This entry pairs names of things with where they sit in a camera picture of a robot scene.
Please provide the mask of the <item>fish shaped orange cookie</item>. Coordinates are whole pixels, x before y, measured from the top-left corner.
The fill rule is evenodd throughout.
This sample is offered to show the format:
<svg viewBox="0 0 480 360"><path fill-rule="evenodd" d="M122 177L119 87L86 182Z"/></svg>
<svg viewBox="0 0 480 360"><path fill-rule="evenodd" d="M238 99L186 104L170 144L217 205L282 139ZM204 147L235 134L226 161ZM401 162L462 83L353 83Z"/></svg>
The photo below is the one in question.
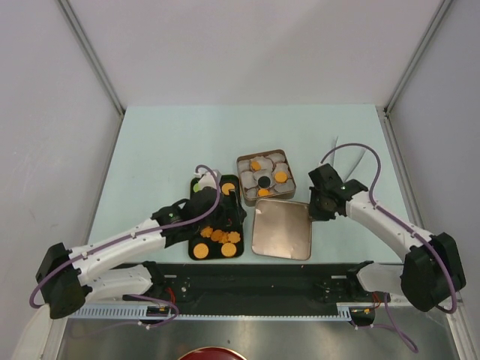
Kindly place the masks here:
<svg viewBox="0 0 480 360"><path fill-rule="evenodd" d="M267 197L269 195L270 195L269 189L260 188L258 190L258 196L259 197Z"/></svg>

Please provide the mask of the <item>black round cookie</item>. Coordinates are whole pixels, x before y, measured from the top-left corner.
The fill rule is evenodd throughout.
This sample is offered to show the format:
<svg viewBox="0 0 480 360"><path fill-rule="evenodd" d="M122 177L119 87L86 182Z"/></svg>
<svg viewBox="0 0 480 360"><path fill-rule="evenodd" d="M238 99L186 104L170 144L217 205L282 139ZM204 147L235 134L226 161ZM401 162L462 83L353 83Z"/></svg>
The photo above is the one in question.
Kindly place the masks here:
<svg viewBox="0 0 480 360"><path fill-rule="evenodd" d="M271 187L272 180L270 177L264 175L258 178L257 184L260 188L268 189Z"/></svg>

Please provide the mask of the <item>square tin lid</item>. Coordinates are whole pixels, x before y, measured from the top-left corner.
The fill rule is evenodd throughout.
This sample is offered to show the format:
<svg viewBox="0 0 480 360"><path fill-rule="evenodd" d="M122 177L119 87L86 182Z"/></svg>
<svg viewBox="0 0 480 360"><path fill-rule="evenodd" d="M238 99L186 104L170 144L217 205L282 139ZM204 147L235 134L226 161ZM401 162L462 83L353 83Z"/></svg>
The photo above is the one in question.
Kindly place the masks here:
<svg viewBox="0 0 480 360"><path fill-rule="evenodd" d="M255 206L252 251L264 257L309 260L312 222L308 204L282 199L260 199Z"/></svg>

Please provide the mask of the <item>square cookie tin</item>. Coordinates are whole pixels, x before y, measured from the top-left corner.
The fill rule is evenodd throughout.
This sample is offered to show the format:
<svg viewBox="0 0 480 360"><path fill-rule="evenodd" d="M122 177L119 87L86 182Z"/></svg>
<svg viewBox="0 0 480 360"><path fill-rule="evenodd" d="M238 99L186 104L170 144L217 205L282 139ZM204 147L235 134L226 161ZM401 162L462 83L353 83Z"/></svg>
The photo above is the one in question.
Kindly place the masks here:
<svg viewBox="0 0 480 360"><path fill-rule="evenodd" d="M292 199L296 193L293 171L282 149L245 154L236 159L241 191L246 203L255 203L262 198ZM270 195L260 197L257 180L261 176L271 178Z"/></svg>

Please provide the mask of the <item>metal tongs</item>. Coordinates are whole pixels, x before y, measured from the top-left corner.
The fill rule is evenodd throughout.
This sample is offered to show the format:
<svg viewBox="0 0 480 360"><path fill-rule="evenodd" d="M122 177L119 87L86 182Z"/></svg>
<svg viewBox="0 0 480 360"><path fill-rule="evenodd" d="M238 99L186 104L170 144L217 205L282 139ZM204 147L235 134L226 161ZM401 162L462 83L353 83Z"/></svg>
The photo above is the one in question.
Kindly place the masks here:
<svg viewBox="0 0 480 360"><path fill-rule="evenodd" d="M362 147L345 147L333 151L328 156L328 162L338 171L340 177L346 181L351 178L366 155Z"/></svg>

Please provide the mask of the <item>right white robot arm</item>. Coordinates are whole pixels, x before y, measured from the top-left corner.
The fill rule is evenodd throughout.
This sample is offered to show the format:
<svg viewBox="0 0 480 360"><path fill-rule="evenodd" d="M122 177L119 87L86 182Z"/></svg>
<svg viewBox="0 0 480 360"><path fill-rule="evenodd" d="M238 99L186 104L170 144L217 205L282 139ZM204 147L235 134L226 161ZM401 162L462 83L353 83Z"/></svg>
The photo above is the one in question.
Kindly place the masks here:
<svg viewBox="0 0 480 360"><path fill-rule="evenodd" d="M399 265L365 261L353 270L346 293L355 301L371 293L405 297L428 312L446 299L455 299L467 282L456 241L401 220L382 207L360 181L343 181L328 163L309 172L309 216L312 221L349 218L371 231L398 256Z"/></svg>

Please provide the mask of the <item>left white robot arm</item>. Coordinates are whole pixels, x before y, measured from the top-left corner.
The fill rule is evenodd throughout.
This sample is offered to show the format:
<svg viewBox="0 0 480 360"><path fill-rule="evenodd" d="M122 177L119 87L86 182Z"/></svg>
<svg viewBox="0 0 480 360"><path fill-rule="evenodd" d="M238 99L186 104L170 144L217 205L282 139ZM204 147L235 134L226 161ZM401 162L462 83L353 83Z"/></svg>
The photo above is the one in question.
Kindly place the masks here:
<svg viewBox="0 0 480 360"><path fill-rule="evenodd" d="M166 282L154 262L121 268L129 259L186 242L195 260L222 259L223 248L242 248L246 212L231 181L204 187L190 198L165 206L122 234L98 244L68 249L63 243L46 251L35 275L53 320L78 311L87 302L116 296L159 299Z"/></svg>

